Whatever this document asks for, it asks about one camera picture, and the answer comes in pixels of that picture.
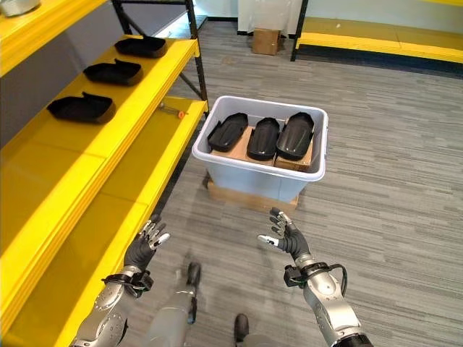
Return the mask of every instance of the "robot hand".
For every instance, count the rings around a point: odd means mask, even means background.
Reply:
[[[159,217],[159,215],[152,215],[140,232],[135,236],[125,252],[125,267],[135,266],[140,272],[146,270],[157,248],[170,237],[169,234],[160,235],[162,230],[166,227],[166,224],[159,224],[159,222],[161,222],[161,217]]]
[[[124,268],[102,280],[105,287],[80,325],[71,347],[115,347],[121,342],[135,300],[153,285],[146,267],[157,248],[170,237],[161,234],[166,224],[159,224],[160,221],[159,216],[151,216],[127,248]]]
[[[258,239],[290,253],[296,267],[287,265],[284,281],[288,287],[303,289],[305,301],[312,308],[318,327],[330,347],[373,347],[363,332],[354,311],[344,300],[347,272],[340,264],[317,262],[310,254],[304,235],[292,220],[278,208],[270,211],[270,220],[276,224],[272,230],[280,238],[259,235]],[[343,270],[342,284],[329,274],[335,268]]]
[[[267,235],[259,235],[258,238],[267,244],[278,247],[286,253],[290,253],[293,260],[300,258],[302,255],[310,254],[309,245],[304,235],[302,235],[286,213],[273,207],[270,214],[270,220],[276,224],[276,226],[272,226],[272,231],[279,236],[283,236],[283,238],[275,239]]]

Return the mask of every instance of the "yellow shelf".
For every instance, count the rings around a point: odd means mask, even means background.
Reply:
[[[125,249],[155,207],[207,108],[205,101],[181,98],[165,103],[188,114],[182,120],[162,111],[153,114],[56,254],[4,342],[57,347],[74,338],[103,288],[101,279],[121,266]]]
[[[452,5],[452,6],[463,6],[463,0],[424,0],[427,2],[437,2],[439,4]]]
[[[198,54],[196,40],[168,44],[160,59],[122,56],[110,48],[98,60],[141,64],[144,77],[136,86],[92,83],[80,75],[57,96],[84,90],[111,97],[117,113],[109,123],[59,121],[43,109],[1,150],[2,335],[179,73]]]
[[[308,17],[300,45],[392,53],[463,63],[463,35],[354,20]]]
[[[0,16],[0,77],[106,0],[41,0],[19,17]]]

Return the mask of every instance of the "black plastic tray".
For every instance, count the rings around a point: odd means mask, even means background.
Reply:
[[[260,120],[247,143],[247,155],[255,160],[270,160],[276,152],[276,141],[280,133],[280,126],[275,118]]]
[[[291,116],[276,143],[278,155],[288,160],[304,158],[312,141],[313,125],[312,117],[308,113],[299,112]]]
[[[114,117],[116,106],[111,98],[85,92],[82,95],[55,100],[47,109],[56,118],[68,121],[104,124]]]
[[[116,50],[121,54],[143,56],[145,58],[161,58],[167,52],[167,43],[163,38],[126,38],[117,42]]]
[[[142,80],[142,66],[114,59],[115,64],[100,63],[89,66],[84,70],[90,81],[105,82],[115,85],[136,85]]]
[[[213,150],[229,152],[236,145],[246,128],[247,114],[232,114],[226,117],[223,123],[217,123],[208,136],[209,145]]]

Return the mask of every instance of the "shelf post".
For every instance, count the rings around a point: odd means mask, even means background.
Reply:
[[[293,42],[293,45],[292,45],[291,61],[296,60],[297,40],[299,40],[299,38],[301,37],[302,26],[304,25],[305,12],[307,11],[308,2],[309,2],[309,0],[302,0],[302,3],[301,3],[301,11],[299,12],[299,19],[297,20],[296,35],[294,35],[294,42]]]
[[[114,10],[116,11],[117,18],[121,23],[122,30],[124,31],[125,35],[131,35],[132,29],[130,29],[130,23],[127,21],[127,17],[124,11],[124,7],[122,7],[122,3],[119,0],[111,0],[113,3]]]
[[[197,36],[197,25],[196,25],[195,8],[194,8],[193,0],[186,0],[185,6],[187,7],[191,39],[197,40],[197,45],[201,52],[200,40],[199,40],[199,37]],[[203,60],[201,58],[201,54],[199,57],[195,57],[195,63],[196,63],[197,78],[199,79],[199,83],[200,83],[201,99],[204,101],[208,101],[208,94],[205,88]]]

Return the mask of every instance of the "black glove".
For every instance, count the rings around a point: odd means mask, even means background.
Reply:
[[[159,236],[166,227],[165,223],[159,225],[160,221],[161,217],[154,215],[143,226],[125,252],[124,266],[135,266],[141,271],[146,270],[157,247],[169,238],[169,234]]]
[[[276,207],[271,209],[270,214],[270,220],[276,224],[276,226],[272,226],[272,231],[284,237],[275,239],[271,236],[259,235],[258,238],[267,244],[278,247],[286,253],[290,253],[293,260],[304,254],[310,254],[309,245],[304,235],[302,235],[292,220]]]

